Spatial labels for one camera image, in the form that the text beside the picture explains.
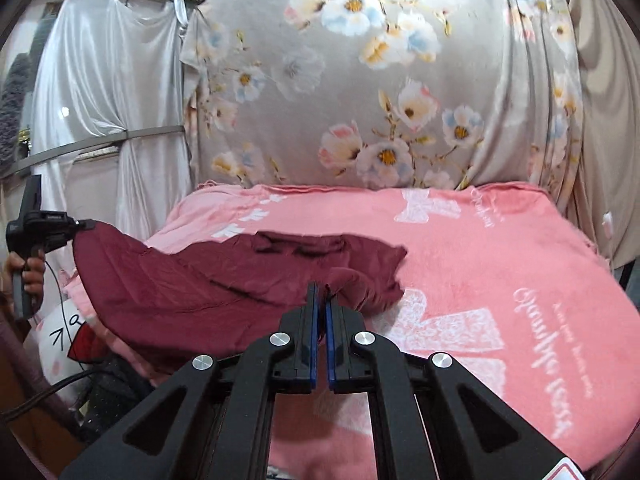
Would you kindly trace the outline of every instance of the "dark clothing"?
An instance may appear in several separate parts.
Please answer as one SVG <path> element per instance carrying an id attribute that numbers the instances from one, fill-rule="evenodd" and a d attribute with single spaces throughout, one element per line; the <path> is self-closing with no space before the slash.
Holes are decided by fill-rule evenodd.
<path id="1" fill-rule="evenodd" d="M 378 314 L 402 297 L 405 248 L 355 235 L 241 234 L 164 254 L 101 222 L 74 256 L 100 320 L 158 370 L 207 353 L 237 354 L 306 301 L 309 282 Z"/>

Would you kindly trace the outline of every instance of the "pink bedspread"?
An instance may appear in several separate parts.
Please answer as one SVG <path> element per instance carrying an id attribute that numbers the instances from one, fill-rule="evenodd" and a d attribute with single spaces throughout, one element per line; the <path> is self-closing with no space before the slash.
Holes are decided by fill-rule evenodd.
<path id="1" fill-rule="evenodd" d="M 450 352 L 582 468 L 640 418 L 640 316 L 587 238 L 533 186 L 207 186 L 148 244 L 171 253 L 257 230 L 407 247 L 404 297 L 370 328 L 406 352 Z M 78 279 L 67 291 L 112 348 L 154 376 L 100 325 Z M 278 398 L 270 463 L 301 480 L 374 479 L 366 394 L 334 396 L 320 361 L 315 394 Z"/>

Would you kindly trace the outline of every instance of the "silver screw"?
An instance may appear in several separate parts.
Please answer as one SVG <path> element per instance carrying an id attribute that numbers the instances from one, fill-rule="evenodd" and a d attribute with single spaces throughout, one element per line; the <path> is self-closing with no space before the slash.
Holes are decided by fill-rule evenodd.
<path id="1" fill-rule="evenodd" d="M 206 370 L 213 366 L 213 359 L 208 355 L 199 355 L 191 364 L 196 370 Z"/>
<path id="2" fill-rule="evenodd" d="M 356 334 L 356 343 L 359 345 L 370 345 L 376 340 L 376 336 L 374 336 L 371 332 L 358 332 Z"/>
<path id="3" fill-rule="evenodd" d="M 269 338 L 269 342 L 274 346 L 288 345 L 289 341 L 291 341 L 289 334 L 284 332 L 276 332 L 275 334 L 271 334 Z"/>
<path id="4" fill-rule="evenodd" d="M 444 352 L 435 354 L 431 358 L 431 361 L 433 361 L 433 364 L 435 364 L 438 368 L 449 368 L 453 364 L 452 357 L 449 354 L 445 354 Z"/>

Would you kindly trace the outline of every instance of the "white curtain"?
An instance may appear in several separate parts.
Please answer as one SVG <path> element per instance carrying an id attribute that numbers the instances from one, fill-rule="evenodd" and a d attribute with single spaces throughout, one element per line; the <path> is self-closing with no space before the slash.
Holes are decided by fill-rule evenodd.
<path id="1" fill-rule="evenodd" d="M 33 152 L 123 130 L 182 124 L 174 4 L 65 0 L 42 55 L 33 97 Z M 67 210 L 78 153 L 39 165 L 42 208 Z M 128 140 L 120 152 L 116 227 L 146 239 L 191 191 L 182 133 Z M 73 268 L 68 248 L 58 265 Z"/>

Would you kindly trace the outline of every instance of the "maroon cloth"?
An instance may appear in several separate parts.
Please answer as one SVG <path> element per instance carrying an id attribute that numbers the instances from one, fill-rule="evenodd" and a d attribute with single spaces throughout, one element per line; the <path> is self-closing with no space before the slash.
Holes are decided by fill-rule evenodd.
<path id="1" fill-rule="evenodd" d="M 164 254 L 97 223 L 78 233 L 74 256 L 102 323 L 157 369 L 207 353 L 237 354 L 278 328 L 306 301 L 309 282 L 328 285 L 366 316 L 400 300 L 403 247 L 355 235 L 241 234 Z"/>

